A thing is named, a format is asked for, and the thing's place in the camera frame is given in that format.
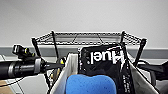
black bag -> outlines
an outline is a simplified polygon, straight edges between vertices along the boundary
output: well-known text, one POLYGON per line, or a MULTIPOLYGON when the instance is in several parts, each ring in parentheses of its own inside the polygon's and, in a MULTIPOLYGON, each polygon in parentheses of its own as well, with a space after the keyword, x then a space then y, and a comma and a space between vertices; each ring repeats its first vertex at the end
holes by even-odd
POLYGON ((119 44, 82 48, 78 65, 79 74, 111 77, 116 83, 117 94, 135 94, 129 64, 119 44))

wire grid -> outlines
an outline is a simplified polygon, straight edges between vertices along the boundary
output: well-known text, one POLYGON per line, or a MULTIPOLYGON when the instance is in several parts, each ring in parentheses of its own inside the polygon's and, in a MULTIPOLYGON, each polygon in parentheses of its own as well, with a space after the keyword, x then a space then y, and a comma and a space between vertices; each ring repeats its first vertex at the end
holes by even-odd
MULTIPOLYGON (((56 45, 109 45, 120 43, 121 33, 54 33, 56 45)), ((38 45, 54 45, 52 33, 36 38, 38 45)), ((126 45, 139 45, 141 39, 124 33, 126 45)))

white wall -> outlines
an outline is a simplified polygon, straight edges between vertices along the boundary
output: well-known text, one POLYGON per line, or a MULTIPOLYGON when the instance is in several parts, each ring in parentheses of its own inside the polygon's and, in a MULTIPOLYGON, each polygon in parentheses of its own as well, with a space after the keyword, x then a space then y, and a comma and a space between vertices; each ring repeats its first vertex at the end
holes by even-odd
POLYGON ((121 32, 167 48, 168 0, 0 0, 0 47, 55 32, 121 32))

black cable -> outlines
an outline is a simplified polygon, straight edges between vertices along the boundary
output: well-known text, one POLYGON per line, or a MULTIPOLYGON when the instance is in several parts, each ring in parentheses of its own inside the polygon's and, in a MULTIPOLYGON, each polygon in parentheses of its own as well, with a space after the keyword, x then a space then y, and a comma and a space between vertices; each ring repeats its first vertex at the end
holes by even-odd
POLYGON ((22 77, 21 79, 15 81, 15 82, 13 82, 13 83, 9 83, 9 84, 6 84, 6 85, 1 85, 0 87, 5 87, 5 86, 9 86, 9 85, 15 84, 15 83, 17 83, 17 82, 23 80, 23 78, 24 78, 24 77, 22 77))

blue object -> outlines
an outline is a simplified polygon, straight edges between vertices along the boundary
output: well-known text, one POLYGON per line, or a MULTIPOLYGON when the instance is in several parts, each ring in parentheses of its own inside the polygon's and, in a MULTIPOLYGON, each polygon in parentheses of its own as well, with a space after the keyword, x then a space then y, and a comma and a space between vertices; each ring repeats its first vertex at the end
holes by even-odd
POLYGON ((116 85, 105 75, 71 75, 67 79, 66 94, 116 94, 116 85))

